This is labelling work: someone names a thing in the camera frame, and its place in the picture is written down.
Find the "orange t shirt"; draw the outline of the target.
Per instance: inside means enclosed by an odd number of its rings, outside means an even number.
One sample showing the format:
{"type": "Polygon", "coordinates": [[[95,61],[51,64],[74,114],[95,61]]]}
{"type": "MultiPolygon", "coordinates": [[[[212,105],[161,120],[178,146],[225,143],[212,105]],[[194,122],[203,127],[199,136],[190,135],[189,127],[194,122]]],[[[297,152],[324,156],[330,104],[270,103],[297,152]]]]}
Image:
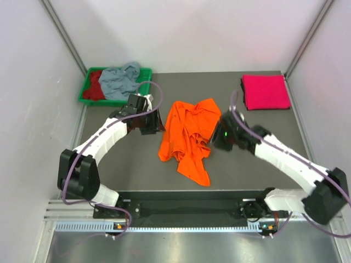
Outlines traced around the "orange t shirt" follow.
{"type": "Polygon", "coordinates": [[[175,158],[177,172],[200,186],[209,187],[210,177],[203,159],[209,157],[209,143],[221,111],[212,98],[193,105],[183,101],[173,103],[166,120],[158,156],[166,162],[175,158]]]}

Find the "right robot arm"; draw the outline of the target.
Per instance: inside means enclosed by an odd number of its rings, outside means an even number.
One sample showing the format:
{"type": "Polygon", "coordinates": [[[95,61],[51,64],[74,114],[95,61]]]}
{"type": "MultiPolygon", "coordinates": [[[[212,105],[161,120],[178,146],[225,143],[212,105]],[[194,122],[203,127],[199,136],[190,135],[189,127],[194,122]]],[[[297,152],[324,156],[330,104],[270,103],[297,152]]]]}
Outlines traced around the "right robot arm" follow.
{"type": "Polygon", "coordinates": [[[344,171],[309,161],[260,125],[249,127],[237,110],[221,115],[211,143],[224,151],[231,151],[237,145],[273,165],[301,187],[300,190],[267,188],[256,203],[256,211],[263,217],[284,210],[305,214],[314,222],[327,225],[350,200],[344,171]]]}

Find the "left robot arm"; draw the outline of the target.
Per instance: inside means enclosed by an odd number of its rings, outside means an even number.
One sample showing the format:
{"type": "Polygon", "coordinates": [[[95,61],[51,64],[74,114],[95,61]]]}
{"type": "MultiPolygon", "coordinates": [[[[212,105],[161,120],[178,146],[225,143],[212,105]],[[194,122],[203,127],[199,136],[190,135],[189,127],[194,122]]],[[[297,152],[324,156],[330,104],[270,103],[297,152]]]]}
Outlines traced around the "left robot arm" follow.
{"type": "Polygon", "coordinates": [[[65,149],[59,158],[57,187],[105,208],[112,217],[124,212],[120,194],[101,183],[98,165],[111,148],[132,130],[143,135],[165,131],[152,95],[132,94],[121,109],[113,111],[104,124],[83,144],[65,149]]]}

